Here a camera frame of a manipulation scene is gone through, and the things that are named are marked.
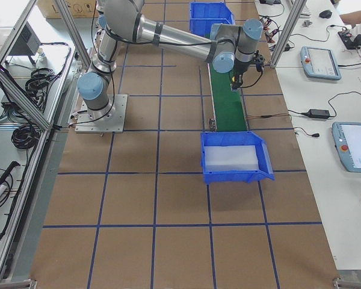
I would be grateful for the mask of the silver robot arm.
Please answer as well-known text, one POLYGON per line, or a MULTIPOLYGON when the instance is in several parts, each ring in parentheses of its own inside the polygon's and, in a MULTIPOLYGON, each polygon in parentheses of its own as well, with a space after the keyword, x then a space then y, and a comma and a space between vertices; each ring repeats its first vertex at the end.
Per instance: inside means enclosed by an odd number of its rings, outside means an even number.
POLYGON ((218 73, 232 71, 233 89, 242 85, 243 73, 255 62, 263 30, 259 20, 249 19, 241 26, 215 23, 209 38, 204 38, 148 19, 141 12, 143 5, 144 1, 106 1, 102 6, 105 25, 100 45, 77 86, 90 122, 106 122, 115 114, 115 100, 107 90, 121 43, 153 45, 209 63, 218 73))

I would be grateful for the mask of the operator hand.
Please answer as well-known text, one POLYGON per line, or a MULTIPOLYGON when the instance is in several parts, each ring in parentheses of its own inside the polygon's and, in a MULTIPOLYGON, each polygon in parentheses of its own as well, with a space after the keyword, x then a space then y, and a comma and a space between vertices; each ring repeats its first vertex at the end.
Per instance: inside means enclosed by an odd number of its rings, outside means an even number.
POLYGON ((355 36, 352 44, 353 44, 354 48, 358 48, 361 46, 361 34, 358 34, 357 36, 355 36))

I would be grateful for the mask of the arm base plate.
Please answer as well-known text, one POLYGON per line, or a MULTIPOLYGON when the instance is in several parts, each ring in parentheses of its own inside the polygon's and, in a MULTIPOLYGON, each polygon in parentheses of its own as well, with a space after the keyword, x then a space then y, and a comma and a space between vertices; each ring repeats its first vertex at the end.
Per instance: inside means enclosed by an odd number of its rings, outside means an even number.
POLYGON ((109 104, 102 110, 94 111, 87 108, 82 101, 81 110, 84 113, 78 115, 78 124, 75 125, 77 133, 107 133, 124 131, 128 95, 108 94, 109 104))

